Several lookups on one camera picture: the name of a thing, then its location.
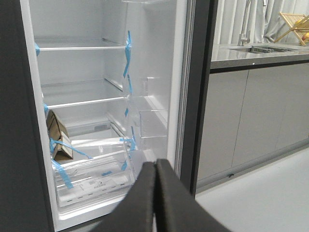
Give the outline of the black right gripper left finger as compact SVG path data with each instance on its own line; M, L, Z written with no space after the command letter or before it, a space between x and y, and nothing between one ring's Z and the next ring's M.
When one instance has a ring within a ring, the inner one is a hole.
M145 162L126 197L93 232L151 232L153 230L156 169Z

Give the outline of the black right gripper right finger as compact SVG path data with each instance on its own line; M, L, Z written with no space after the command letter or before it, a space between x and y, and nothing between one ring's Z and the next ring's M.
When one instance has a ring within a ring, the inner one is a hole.
M228 232L184 187L166 159L158 159L154 212L158 232Z

